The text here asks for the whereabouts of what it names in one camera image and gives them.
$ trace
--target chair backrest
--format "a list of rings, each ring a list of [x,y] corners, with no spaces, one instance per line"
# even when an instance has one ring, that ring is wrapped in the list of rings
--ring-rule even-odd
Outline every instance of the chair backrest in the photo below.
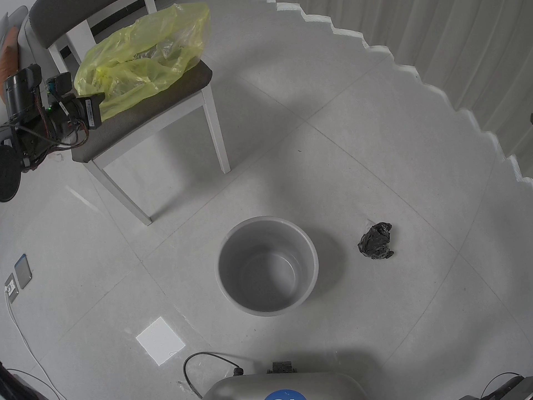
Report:
[[[94,45],[94,38],[90,34],[89,25],[84,21],[115,1],[37,0],[35,2],[29,14],[31,28],[41,45],[50,50],[60,71],[66,71],[66,66],[55,47],[56,40],[73,29],[77,30],[77,34],[74,36],[82,38],[77,55],[83,59],[86,51]],[[151,9],[155,8],[154,0],[145,1],[151,13]],[[73,40],[73,35],[69,35],[69,39],[71,43],[76,41]]]

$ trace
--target electrical outlet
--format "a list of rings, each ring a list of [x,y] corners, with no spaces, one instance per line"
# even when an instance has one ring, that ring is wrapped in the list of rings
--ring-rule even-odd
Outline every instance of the electrical outlet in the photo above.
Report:
[[[13,303],[19,294],[19,289],[17,288],[17,282],[15,281],[13,273],[11,273],[11,275],[7,278],[7,281],[5,282],[5,289],[7,291],[7,296],[9,297],[9,302]]]

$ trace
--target chair seat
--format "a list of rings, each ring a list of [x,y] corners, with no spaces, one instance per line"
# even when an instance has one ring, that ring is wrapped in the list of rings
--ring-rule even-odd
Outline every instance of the chair seat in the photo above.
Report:
[[[72,149],[72,160],[89,163],[130,132],[202,90],[212,76],[210,68],[203,61],[198,62],[168,89],[143,99],[134,107],[107,119],[98,129],[91,130],[89,140],[81,147]]]

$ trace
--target orange cushion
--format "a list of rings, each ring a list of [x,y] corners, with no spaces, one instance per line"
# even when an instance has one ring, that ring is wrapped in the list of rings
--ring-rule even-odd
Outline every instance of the orange cushion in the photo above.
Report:
[[[5,103],[4,82],[19,70],[19,29],[12,27],[6,34],[0,51],[0,98]]]

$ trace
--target beige curtain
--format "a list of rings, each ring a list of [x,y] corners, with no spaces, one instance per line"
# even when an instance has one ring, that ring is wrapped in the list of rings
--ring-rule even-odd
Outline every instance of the beige curtain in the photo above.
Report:
[[[386,45],[533,177],[533,0],[276,0]]]

